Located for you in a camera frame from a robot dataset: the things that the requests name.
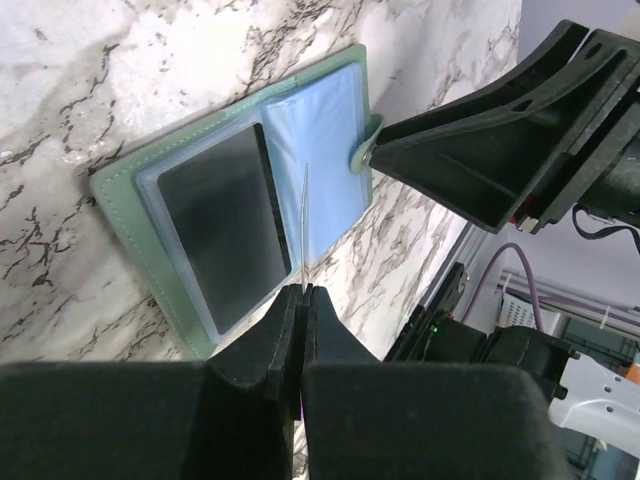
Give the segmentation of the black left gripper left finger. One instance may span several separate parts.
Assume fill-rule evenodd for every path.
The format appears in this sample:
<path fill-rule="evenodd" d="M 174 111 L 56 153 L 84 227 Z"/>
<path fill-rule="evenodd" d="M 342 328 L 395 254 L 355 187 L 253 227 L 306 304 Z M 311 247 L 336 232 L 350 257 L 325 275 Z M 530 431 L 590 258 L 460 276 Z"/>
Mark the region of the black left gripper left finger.
<path fill-rule="evenodd" d="M 288 479 L 303 299 L 205 361 L 33 362 L 1 369 L 5 479 Z"/>

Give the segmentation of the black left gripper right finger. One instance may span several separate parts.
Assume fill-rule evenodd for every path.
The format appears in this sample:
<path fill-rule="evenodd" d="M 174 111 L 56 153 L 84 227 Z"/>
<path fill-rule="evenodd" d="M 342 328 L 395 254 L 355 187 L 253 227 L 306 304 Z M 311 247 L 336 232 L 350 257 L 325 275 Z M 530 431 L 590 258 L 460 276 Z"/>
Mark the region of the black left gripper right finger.
<path fill-rule="evenodd" d="M 512 366 L 389 362 L 311 291 L 301 397 L 313 479 L 566 479 L 532 377 Z"/>

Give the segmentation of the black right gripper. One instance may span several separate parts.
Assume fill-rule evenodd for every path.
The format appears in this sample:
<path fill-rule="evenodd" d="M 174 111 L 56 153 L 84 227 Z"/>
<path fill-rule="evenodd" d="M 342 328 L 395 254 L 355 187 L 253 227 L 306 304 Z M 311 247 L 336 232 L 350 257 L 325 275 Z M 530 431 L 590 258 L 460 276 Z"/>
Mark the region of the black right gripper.
<path fill-rule="evenodd" d="M 381 130 L 371 166 L 485 231 L 639 226 L 639 44 L 564 20 L 498 80 Z"/>

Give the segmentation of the green leather card holder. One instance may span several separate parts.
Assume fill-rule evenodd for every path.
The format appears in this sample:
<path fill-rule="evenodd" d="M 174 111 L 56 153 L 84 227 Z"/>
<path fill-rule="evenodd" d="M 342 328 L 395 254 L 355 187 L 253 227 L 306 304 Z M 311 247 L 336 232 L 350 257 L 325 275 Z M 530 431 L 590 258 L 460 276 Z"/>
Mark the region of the green leather card holder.
<path fill-rule="evenodd" d="M 361 218 L 382 123 L 356 44 L 93 176 L 98 204 L 188 357 L 209 357 Z"/>

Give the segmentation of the black VIP card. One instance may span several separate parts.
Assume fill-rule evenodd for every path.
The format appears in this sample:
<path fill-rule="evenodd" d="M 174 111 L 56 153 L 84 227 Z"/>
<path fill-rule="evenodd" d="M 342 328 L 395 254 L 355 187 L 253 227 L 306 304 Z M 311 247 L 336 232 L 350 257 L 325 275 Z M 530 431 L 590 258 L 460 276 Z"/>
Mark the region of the black VIP card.
<path fill-rule="evenodd" d="M 302 292 L 305 293 L 309 284 L 309 267 L 308 267 L 308 183 L 309 183 L 309 170 L 308 165 L 304 167 L 303 175 L 303 187 L 300 207 L 300 246 L 301 246 L 301 268 L 300 268 L 300 280 Z"/>

